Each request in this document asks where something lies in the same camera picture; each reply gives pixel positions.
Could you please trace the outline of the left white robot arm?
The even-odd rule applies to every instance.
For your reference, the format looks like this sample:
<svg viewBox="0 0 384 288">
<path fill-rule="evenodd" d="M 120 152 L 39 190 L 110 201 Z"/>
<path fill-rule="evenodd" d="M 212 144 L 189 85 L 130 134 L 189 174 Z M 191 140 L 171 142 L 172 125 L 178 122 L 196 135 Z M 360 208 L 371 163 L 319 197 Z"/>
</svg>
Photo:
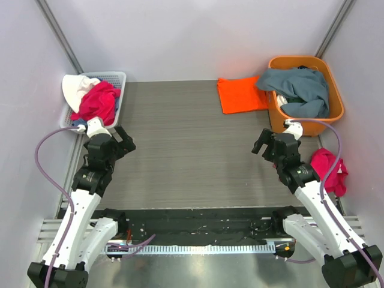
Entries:
<svg viewBox="0 0 384 288">
<path fill-rule="evenodd" d="M 107 243 L 127 234 L 125 213 L 115 209 L 105 209 L 86 233 L 116 161 L 136 149 L 120 125 L 115 131 L 120 142 L 101 127 L 85 143 L 85 163 L 73 178 L 72 192 L 64 193 L 68 208 L 56 236 L 44 257 L 29 265 L 27 275 L 35 287 L 86 287 L 89 271 Z"/>
</svg>

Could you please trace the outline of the grey-blue t shirt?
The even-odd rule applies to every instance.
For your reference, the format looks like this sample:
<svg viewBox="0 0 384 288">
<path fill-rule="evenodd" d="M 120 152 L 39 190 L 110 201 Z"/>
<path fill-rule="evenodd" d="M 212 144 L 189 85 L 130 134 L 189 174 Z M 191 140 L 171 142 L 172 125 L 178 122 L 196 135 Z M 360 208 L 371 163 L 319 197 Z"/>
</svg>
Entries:
<svg viewBox="0 0 384 288">
<path fill-rule="evenodd" d="M 281 110 L 293 118 L 328 118 L 329 86 L 323 74 L 310 68 L 279 70 L 269 68 L 257 80 L 263 91 L 282 95 Z"/>
</svg>

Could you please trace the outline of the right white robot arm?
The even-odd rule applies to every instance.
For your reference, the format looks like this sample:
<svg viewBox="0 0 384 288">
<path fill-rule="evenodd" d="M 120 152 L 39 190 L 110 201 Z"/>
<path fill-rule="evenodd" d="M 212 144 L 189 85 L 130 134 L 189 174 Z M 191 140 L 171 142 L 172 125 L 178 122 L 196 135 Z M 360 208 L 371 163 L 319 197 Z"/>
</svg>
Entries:
<svg viewBox="0 0 384 288">
<path fill-rule="evenodd" d="M 288 206 L 273 213 L 273 234 L 295 238 L 320 265 L 329 287 L 362 287 L 375 281 L 382 284 L 381 250 L 376 245 L 367 245 L 329 199 L 316 171 L 301 160 L 299 138 L 297 128 L 288 128 L 283 133 L 265 128 L 252 149 L 258 154 L 266 146 L 262 157 L 274 164 L 280 182 L 305 206 L 314 221 L 311 225 Z"/>
</svg>

